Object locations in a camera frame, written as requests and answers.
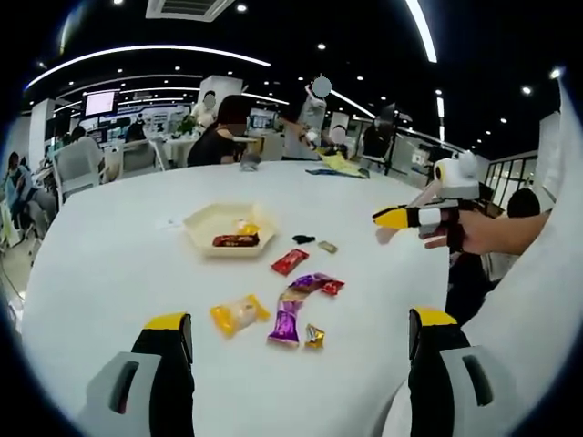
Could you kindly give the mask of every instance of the white round table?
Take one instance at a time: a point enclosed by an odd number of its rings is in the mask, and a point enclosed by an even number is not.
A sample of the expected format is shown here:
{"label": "white round table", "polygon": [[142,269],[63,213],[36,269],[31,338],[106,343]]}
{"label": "white round table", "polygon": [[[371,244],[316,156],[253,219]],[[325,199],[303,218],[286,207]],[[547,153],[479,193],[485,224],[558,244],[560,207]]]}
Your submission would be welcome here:
{"label": "white round table", "polygon": [[[407,377],[408,311],[445,305],[447,249],[426,250],[414,230],[388,246],[372,214],[418,190],[390,178],[312,176],[317,163],[185,168],[121,180],[72,197],[58,214],[31,272],[23,343],[39,380],[73,418],[88,382],[144,324],[175,311],[192,315],[193,421],[198,437],[364,436]],[[258,202],[281,229],[258,259],[202,259],[180,226],[213,202]],[[273,261],[306,234],[316,247],[288,279]],[[336,298],[314,293],[298,317],[325,330],[323,351],[266,344],[277,299],[296,277],[323,272],[346,282]],[[255,293],[271,311],[225,340],[212,306]]]}

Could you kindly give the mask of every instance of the ceiling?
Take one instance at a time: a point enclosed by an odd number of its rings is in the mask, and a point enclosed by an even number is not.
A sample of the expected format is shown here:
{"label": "ceiling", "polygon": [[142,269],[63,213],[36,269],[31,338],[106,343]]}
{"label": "ceiling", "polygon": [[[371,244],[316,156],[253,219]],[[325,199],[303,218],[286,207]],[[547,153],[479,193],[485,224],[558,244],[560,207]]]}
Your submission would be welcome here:
{"label": "ceiling", "polygon": [[[237,12],[239,3],[248,7],[246,13]],[[154,44],[219,49],[271,66],[177,50],[99,56],[31,86],[22,109],[30,109],[31,101],[102,81],[116,79],[88,90],[120,87],[122,82],[126,89],[196,87],[200,78],[170,75],[226,76],[230,71],[244,80],[249,93],[272,93],[290,100],[303,93],[298,77],[322,73],[335,91],[375,114],[383,105],[396,102],[412,117],[415,130],[435,137],[439,128],[435,91],[440,89],[445,101],[445,140],[465,148],[477,146],[476,151],[490,159],[501,158],[537,148],[538,121],[558,108],[557,81],[549,73],[555,66],[568,66],[572,72],[569,61],[578,51],[564,42],[573,41],[577,23],[575,15],[564,9],[573,6],[561,3],[557,0],[551,8],[522,0],[420,0],[437,53],[438,62],[433,64],[427,61],[405,0],[345,5],[332,0],[235,1],[212,23],[146,19],[148,0],[125,0],[122,5],[113,5],[113,0],[83,2],[63,15],[52,12],[53,33],[45,36],[38,53],[38,60],[49,69],[100,50]],[[61,53],[59,31],[67,13],[71,18]],[[325,50],[318,49],[320,43],[326,44]],[[44,71],[31,68],[26,82]],[[162,76],[127,79],[148,75]],[[524,85],[532,86],[531,96],[521,93]],[[66,99],[77,101],[81,94],[77,91]],[[156,94],[183,97],[184,93]],[[194,97],[187,93],[186,98]],[[329,96],[327,101],[332,110],[342,107],[366,117],[337,97]]]}

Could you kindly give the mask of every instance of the gold candy wrapper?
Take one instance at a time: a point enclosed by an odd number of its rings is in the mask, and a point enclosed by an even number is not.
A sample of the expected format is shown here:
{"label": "gold candy wrapper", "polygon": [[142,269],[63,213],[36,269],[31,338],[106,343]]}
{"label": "gold candy wrapper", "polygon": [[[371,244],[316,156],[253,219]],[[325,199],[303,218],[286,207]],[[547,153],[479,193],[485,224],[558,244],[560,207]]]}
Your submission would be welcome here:
{"label": "gold candy wrapper", "polygon": [[319,330],[313,325],[308,324],[306,326],[306,333],[308,334],[308,340],[304,343],[306,348],[321,349],[324,347],[324,335],[323,330]]}

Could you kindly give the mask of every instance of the yellow paper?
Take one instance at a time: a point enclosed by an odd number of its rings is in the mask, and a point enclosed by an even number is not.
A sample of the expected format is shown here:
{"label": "yellow paper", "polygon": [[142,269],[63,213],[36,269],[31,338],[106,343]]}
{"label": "yellow paper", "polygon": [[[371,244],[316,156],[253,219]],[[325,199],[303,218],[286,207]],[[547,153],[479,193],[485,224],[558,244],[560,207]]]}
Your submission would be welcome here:
{"label": "yellow paper", "polygon": [[344,175],[356,176],[362,178],[363,175],[358,171],[360,168],[353,162],[347,161],[341,154],[332,155],[331,157],[326,157],[321,155],[322,162],[332,170],[338,173],[343,173]]}

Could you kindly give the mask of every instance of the woman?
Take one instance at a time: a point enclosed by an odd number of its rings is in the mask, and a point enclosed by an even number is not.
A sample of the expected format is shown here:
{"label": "woman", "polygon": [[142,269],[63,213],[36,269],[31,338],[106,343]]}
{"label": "woman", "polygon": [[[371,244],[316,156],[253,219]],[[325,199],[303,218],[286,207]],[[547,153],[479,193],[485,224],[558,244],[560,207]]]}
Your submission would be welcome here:
{"label": "woman", "polygon": [[226,96],[219,107],[217,121],[207,128],[189,152],[189,167],[230,164],[235,161],[234,137],[247,129],[250,100],[244,96]]}

